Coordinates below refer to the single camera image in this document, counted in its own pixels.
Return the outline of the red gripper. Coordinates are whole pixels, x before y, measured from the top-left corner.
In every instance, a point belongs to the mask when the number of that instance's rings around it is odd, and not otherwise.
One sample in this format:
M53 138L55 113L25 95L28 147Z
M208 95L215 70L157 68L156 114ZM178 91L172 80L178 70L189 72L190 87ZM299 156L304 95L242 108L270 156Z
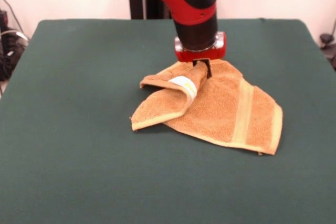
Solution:
M207 78L209 79L212 77L210 60L223 59L225 57L227 45L226 42L226 33L223 31L219 31L216 33L215 41L211 46L201 51L191 51L185 49L180 39L178 37L175 37L175 54L179 62L193 62L193 67L198 64L199 60L204 60L204 63L207 66Z

